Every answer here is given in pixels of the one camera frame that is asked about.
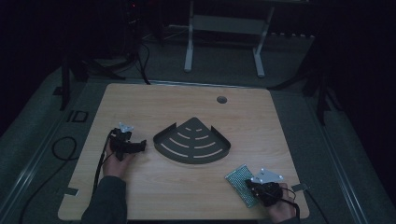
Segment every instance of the table top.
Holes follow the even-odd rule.
[[[217,99],[224,96],[225,104]],[[170,125],[193,117],[216,128],[230,143],[229,154],[207,164],[186,164],[166,158],[153,137]],[[299,184],[276,109],[267,90],[248,88],[110,84],[82,149],[59,218],[80,220],[92,195],[94,174],[108,133],[119,122],[134,126],[131,141],[147,139],[127,171],[128,219],[262,219],[261,205],[247,208],[224,178],[242,164],[254,175],[263,167]],[[301,217],[309,210],[297,192]]]

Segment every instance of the black cable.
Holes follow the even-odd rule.
[[[62,157],[60,157],[60,156],[58,156],[56,153],[55,153],[55,146],[60,142],[60,141],[62,141],[62,140],[64,140],[64,139],[70,139],[70,140],[72,140],[73,141],[73,143],[74,143],[74,146],[73,146],[73,150],[72,150],[72,152],[70,153],[70,155],[67,157],[67,158],[62,158]],[[73,137],[70,137],[70,136],[66,136],[66,137],[63,137],[63,138],[60,138],[60,139],[58,139],[58,140],[56,140],[53,144],[52,144],[52,154],[53,154],[53,156],[55,156],[57,159],[59,159],[59,160],[61,160],[61,161],[64,161],[64,163],[46,180],[46,181],[44,181],[44,183],[43,184],[41,184],[41,186],[40,187],[38,187],[38,189],[32,194],[32,196],[30,196],[30,198],[27,200],[27,202],[26,202],[26,204],[24,205],[24,207],[22,208],[22,210],[21,210],[21,214],[20,214],[20,220],[19,220],[19,223],[20,224],[22,224],[23,223],[23,216],[24,216],[24,214],[25,214],[25,212],[26,212],[26,209],[27,209],[27,207],[29,206],[29,204],[30,204],[30,202],[33,200],[33,198],[37,195],[37,193],[40,191],[40,190],[42,190],[43,188],[44,188],[44,186],[48,183],[48,182],[50,182],[50,180],[55,176],[55,175],[57,175],[65,166],[66,166],[66,164],[69,162],[69,161],[74,161],[74,160],[77,160],[78,159],[78,157],[75,157],[75,158],[72,158],[73,157],[73,155],[75,154],[75,152],[76,152],[76,149],[77,149],[77,141],[76,141],[76,139],[74,139]]]
[[[134,56],[133,55],[126,56],[125,57],[125,61],[122,62],[122,63],[111,64],[111,65],[104,66],[104,67],[107,68],[107,69],[110,69],[111,71],[116,71],[118,69],[126,67],[130,63],[134,63]]]
[[[137,71],[140,72],[140,74],[142,75],[143,80],[146,82],[147,85],[151,85],[151,83],[149,82],[147,76],[146,76],[146,66],[148,64],[148,60],[149,60],[149,47],[147,47],[145,44],[142,43],[142,46],[146,48],[146,50],[148,51],[148,56],[145,60],[145,62],[142,64],[142,60],[140,58],[139,53],[137,53],[137,60],[139,61],[139,65],[140,65],[140,70],[136,67]]]
[[[103,161],[102,161],[102,165],[105,164],[105,162],[108,160],[108,158],[110,158],[111,155],[113,155],[114,152],[112,152],[110,155],[108,155]]]
[[[292,192],[292,193],[294,194],[294,196],[295,196],[295,192],[294,192],[294,191],[292,191],[291,189],[286,189],[286,190],[288,190],[289,192]],[[268,195],[268,196],[270,196],[270,197],[273,197],[273,198],[275,198],[275,199],[278,199],[278,200],[280,200],[280,201],[282,201],[282,202],[284,202],[284,203],[288,203],[288,204],[290,204],[291,206],[293,206],[293,207],[295,208],[295,210],[296,210],[296,217],[297,217],[298,221],[300,222],[300,206],[299,206],[297,203],[295,203],[295,202],[290,202],[290,201],[285,200],[285,199],[283,199],[283,198],[276,197],[275,195],[273,195],[273,194],[271,194],[271,193],[268,193],[268,192],[266,192],[266,191],[263,191],[263,193],[266,194],[266,195]]]
[[[96,167],[95,179],[93,180],[92,197],[98,187],[100,170],[102,168],[103,163],[105,162],[104,158],[105,158],[106,147],[107,147],[108,141],[110,140],[110,135],[113,134],[113,131],[114,130],[111,130],[110,133],[108,133],[108,135],[107,135],[105,145],[103,146],[102,154],[100,155],[98,166]]]
[[[323,210],[321,210],[319,204],[317,203],[317,201],[314,199],[314,197],[312,196],[312,194],[308,191],[308,189],[305,190],[305,192],[308,194],[308,196],[312,199],[312,202],[314,202],[315,206],[317,207],[317,209],[319,210],[319,212],[322,214],[324,221],[329,224],[329,220],[326,218],[326,216],[323,213]]]

